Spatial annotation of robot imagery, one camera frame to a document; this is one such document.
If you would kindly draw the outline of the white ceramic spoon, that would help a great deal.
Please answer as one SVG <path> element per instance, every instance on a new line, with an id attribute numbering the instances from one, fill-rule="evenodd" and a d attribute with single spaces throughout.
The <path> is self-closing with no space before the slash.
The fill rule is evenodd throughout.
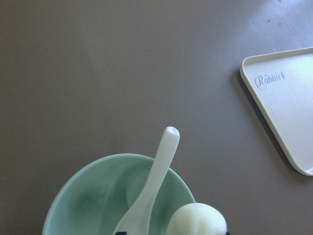
<path id="1" fill-rule="evenodd" d="M 165 128 L 147 181 L 132 206 L 121 218 L 113 234 L 127 232 L 127 235 L 147 235 L 153 206 L 174 158 L 180 140 L 177 128 Z"/>

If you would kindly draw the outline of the mint green bowl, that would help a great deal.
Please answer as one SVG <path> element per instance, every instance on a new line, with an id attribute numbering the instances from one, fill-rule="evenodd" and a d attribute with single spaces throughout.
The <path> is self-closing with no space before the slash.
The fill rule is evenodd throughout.
<path id="1" fill-rule="evenodd" d="M 137 199 L 153 159 L 139 154 L 115 154 L 96 160 L 73 175 L 47 214 L 45 235 L 111 235 Z M 195 202 L 186 183 L 173 171 L 156 197 L 149 233 L 163 235 L 173 213 Z"/>

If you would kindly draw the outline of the cream rabbit tray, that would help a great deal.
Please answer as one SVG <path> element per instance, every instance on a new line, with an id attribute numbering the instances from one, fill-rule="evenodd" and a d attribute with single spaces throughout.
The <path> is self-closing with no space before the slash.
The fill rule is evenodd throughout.
<path id="1" fill-rule="evenodd" d="M 240 75 L 290 164 L 313 174 L 313 49 L 247 57 Z"/>

